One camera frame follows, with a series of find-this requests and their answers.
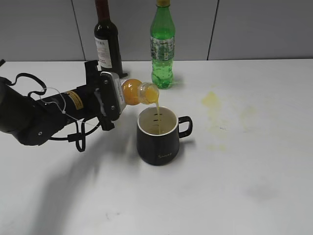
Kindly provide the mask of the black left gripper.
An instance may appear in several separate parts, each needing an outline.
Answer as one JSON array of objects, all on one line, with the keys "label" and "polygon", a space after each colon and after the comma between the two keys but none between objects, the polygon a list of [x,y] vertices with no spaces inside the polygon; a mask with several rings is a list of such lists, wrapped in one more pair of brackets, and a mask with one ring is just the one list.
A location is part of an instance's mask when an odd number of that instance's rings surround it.
[{"label": "black left gripper", "polygon": [[[91,96],[88,101],[89,110],[93,112],[93,115],[98,119],[102,130],[109,131],[114,128],[114,121],[109,120],[104,112],[104,106],[100,95],[100,71],[98,69],[98,62],[96,60],[87,61],[84,63],[86,72],[86,89]],[[119,78],[128,76],[127,72],[118,73]]]}]

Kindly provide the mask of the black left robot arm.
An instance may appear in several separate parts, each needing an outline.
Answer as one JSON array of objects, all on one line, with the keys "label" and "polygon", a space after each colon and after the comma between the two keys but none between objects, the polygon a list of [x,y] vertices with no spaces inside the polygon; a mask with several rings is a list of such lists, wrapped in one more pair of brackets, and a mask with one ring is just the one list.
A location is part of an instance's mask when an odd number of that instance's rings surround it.
[{"label": "black left robot arm", "polygon": [[100,71],[97,61],[86,62],[86,84],[67,92],[45,97],[46,84],[29,73],[40,91],[21,95],[12,87],[16,82],[0,79],[0,130],[27,146],[42,145],[48,140],[74,142],[78,151],[86,148],[86,137],[96,129],[114,128],[124,110],[121,80],[118,74]]}]

